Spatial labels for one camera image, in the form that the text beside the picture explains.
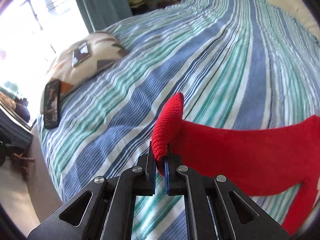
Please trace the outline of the small silver phone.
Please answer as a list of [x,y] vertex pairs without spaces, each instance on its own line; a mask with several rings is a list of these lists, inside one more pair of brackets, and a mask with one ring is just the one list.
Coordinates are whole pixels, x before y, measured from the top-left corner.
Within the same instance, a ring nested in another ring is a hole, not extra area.
[[91,57],[87,42],[82,42],[79,47],[73,50],[72,67],[77,67],[80,63]]

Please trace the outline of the red knit sweater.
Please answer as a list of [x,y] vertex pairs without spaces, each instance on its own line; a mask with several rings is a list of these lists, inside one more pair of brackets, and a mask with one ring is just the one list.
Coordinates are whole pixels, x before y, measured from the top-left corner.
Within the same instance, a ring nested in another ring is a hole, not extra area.
[[319,117],[291,126],[235,131],[183,120],[182,93],[164,105],[151,145],[159,172],[168,151],[207,177],[224,175],[249,196],[279,194],[300,185],[283,228],[294,234],[311,212],[318,194]]

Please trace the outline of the black smartphone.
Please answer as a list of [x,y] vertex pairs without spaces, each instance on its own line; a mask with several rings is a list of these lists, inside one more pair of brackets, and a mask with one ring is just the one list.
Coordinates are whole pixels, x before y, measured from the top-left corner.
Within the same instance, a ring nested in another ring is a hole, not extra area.
[[60,80],[53,80],[46,84],[44,90],[44,127],[46,129],[54,129],[60,123]]

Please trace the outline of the patterned beige cushion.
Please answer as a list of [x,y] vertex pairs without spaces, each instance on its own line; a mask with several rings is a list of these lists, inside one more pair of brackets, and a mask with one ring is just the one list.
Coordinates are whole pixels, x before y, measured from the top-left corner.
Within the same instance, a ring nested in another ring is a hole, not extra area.
[[53,60],[42,86],[60,80],[60,99],[64,99],[87,80],[106,70],[127,54],[127,50],[111,33],[93,32],[75,42]]

